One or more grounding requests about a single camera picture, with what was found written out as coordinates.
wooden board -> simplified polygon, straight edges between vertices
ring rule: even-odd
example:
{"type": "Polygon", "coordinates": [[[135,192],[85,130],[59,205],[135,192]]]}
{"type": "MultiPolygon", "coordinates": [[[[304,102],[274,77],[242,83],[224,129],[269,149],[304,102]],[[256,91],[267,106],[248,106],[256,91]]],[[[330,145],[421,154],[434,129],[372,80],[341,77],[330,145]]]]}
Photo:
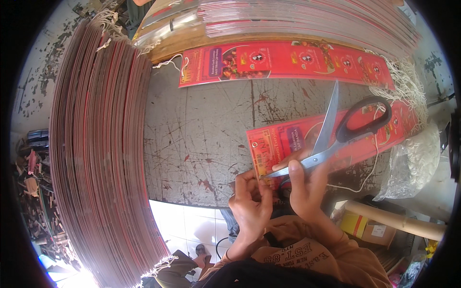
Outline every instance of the wooden board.
{"type": "MultiPolygon", "coordinates": [[[[333,82],[254,79],[177,88],[172,65],[153,69],[144,129],[144,165],[149,198],[195,206],[226,207],[231,182],[252,168],[245,131],[325,113],[333,82]]],[[[339,109],[369,96],[368,87],[340,83],[339,109]]],[[[327,198],[353,199],[376,193],[389,161],[361,193],[330,189],[327,198]]],[[[374,157],[330,175],[331,184],[359,189],[374,157]]]]}

peeling paint wall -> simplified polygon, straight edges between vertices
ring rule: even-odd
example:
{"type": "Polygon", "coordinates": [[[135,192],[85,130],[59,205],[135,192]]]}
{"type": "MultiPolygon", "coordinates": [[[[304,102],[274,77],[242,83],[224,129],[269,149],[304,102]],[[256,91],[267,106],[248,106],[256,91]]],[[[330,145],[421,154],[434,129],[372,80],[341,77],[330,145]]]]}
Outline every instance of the peeling paint wall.
{"type": "Polygon", "coordinates": [[[424,86],[427,102],[436,101],[454,92],[448,62],[424,19],[416,14],[416,30],[422,38],[413,60],[416,72],[424,86]]]}
{"type": "Polygon", "coordinates": [[[21,137],[35,129],[48,128],[53,101],[54,80],[64,56],[68,40],[82,19],[72,8],[88,1],[62,1],[50,16],[33,44],[25,61],[12,112],[11,159],[21,137]]]}

hand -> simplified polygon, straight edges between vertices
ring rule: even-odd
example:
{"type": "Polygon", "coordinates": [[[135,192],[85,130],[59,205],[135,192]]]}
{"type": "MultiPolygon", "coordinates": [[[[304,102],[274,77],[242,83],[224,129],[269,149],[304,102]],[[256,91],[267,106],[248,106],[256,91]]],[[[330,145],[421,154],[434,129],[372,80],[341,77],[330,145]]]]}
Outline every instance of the hand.
{"type": "Polygon", "coordinates": [[[262,237],[272,214],[272,189],[255,179],[254,170],[235,178],[235,195],[229,199],[229,207],[240,226],[238,238],[250,244],[262,237]]]}
{"type": "Polygon", "coordinates": [[[286,166],[288,166],[288,162],[290,162],[291,160],[301,161],[301,160],[311,156],[311,153],[312,153],[312,150],[306,149],[306,148],[294,151],[293,153],[291,153],[290,155],[285,157],[280,163],[275,164],[274,166],[272,166],[272,171],[275,172],[275,171],[279,171],[280,169],[285,168],[286,166]]]}
{"type": "Polygon", "coordinates": [[[323,195],[328,181],[328,162],[321,163],[305,182],[303,166],[297,160],[288,163],[288,171],[291,180],[290,205],[293,211],[306,222],[317,219],[323,195]]]}

purple label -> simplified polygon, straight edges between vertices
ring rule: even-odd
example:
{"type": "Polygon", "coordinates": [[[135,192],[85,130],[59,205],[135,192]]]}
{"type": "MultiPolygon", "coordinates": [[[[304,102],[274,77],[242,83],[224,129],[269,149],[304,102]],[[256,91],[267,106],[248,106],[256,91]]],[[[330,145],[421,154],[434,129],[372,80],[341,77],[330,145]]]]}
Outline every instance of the purple label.
{"type": "Polygon", "coordinates": [[[288,142],[290,143],[290,150],[292,152],[304,148],[304,137],[302,136],[302,132],[299,127],[288,128],[287,137],[288,142]]]}
{"type": "Polygon", "coordinates": [[[223,56],[221,54],[221,48],[214,48],[210,51],[210,67],[208,69],[208,75],[210,77],[221,76],[223,64],[223,56]]]}

red printed banner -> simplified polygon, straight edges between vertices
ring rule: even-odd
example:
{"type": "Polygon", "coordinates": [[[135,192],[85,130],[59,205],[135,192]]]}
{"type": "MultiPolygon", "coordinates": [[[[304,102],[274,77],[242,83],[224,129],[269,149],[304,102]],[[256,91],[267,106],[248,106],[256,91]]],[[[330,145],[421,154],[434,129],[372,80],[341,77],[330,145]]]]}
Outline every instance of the red printed banner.
{"type": "Polygon", "coordinates": [[[254,41],[208,46],[183,54],[179,87],[253,78],[336,80],[394,90],[383,58],[308,41],[254,41]]]}
{"type": "MultiPolygon", "coordinates": [[[[348,122],[348,128],[356,129],[373,120],[376,105],[363,107],[356,112],[348,122]]],[[[347,110],[338,111],[336,127],[346,114],[347,110]]],[[[307,147],[313,149],[319,136],[325,115],[303,118],[291,122],[271,125],[247,131],[248,144],[253,158],[253,165],[257,176],[272,172],[272,166],[281,162],[292,152],[307,147]]],[[[411,130],[417,123],[414,112],[400,101],[392,105],[392,118],[376,134],[379,151],[384,151],[412,136],[411,130]]],[[[334,133],[330,145],[335,141],[334,133]]],[[[363,138],[353,144],[338,150],[331,159],[331,172],[346,168],[376,155],[375,137],[363,138]]],[[[278,178],[268,179],[268,184],[276,188],[278,178]]]]}

